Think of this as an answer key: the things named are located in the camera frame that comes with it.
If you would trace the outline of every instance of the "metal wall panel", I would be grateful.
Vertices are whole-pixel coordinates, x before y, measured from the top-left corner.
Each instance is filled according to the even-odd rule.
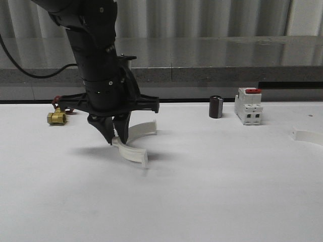
[[[322,35],[323,0],[117,0],[119,37]],[[64,37],[29,0],[0,0],[4,37]]]

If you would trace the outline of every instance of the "white tabletop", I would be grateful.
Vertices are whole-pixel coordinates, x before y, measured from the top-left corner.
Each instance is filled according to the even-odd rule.
[[[323,103],[265,103],[243,126],[225,103],[162,104],[133,112],[158,135],[118,149],[78,111],[46,123],[50,105],[0,105],[0,241],[323,241],[323,147],[292,127],[323,133]]]

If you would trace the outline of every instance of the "brass valve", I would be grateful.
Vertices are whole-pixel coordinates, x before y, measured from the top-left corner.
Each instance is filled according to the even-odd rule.
[[[50,112],[47,116],[47,123],[50,125],[64,125],[66,123],[66,112],[58,107],[55,112]]]

